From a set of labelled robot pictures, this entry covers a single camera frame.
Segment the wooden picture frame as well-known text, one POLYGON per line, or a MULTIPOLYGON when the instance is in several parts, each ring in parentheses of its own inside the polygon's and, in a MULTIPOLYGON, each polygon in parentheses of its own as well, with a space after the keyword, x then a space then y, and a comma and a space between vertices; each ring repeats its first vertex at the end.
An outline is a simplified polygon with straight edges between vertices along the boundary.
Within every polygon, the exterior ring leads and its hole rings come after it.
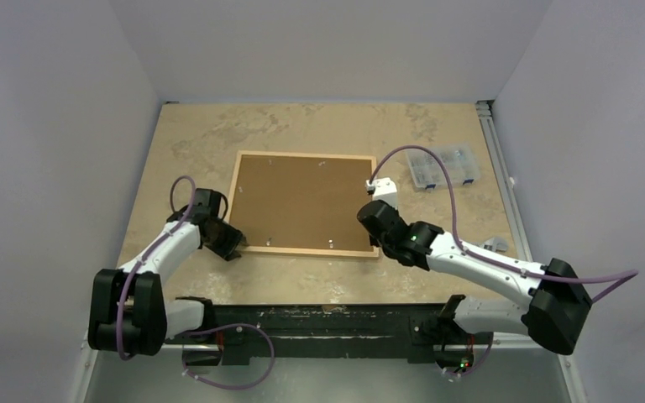
POLYGON ((246 237, 241 251, 377 259, 356 218, 375 166, 367 155, 238 152, 227 219, 246 237))

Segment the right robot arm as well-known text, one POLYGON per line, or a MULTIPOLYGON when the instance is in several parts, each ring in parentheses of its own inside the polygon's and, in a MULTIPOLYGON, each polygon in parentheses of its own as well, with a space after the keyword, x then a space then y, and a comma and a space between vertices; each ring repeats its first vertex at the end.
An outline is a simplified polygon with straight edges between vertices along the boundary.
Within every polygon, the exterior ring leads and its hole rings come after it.
POLYGON ((357 219, 370 242, 399 264, 453 275, 506 298, 500 303, 465 297, 438 319, 444 339, 457 342, 468 333, 506 332, 527 335, 556 354, 574 352, 593 302, 567 262, 539 264, 456 243, 451 232, 438 226, 406 223, 384 201, 367 203, 357 219))

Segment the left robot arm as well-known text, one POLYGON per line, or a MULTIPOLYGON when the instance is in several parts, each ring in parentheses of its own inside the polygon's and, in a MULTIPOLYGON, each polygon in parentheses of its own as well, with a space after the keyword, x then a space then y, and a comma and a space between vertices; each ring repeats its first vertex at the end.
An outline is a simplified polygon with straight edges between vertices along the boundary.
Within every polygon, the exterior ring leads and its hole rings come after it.
POLYGON ((117 269, 94 277, 87 342, 94 350, 157 354, 165 341, 187 335, 195 343, 214 338, 217 320, 211 300, 178 297, 168 302, 165 282, 196 251, 207 249, 225 261, 239 258, 245 236, 226 222, 228 198, 197 188, 189 204, 174 211, 155 241, 117 269))

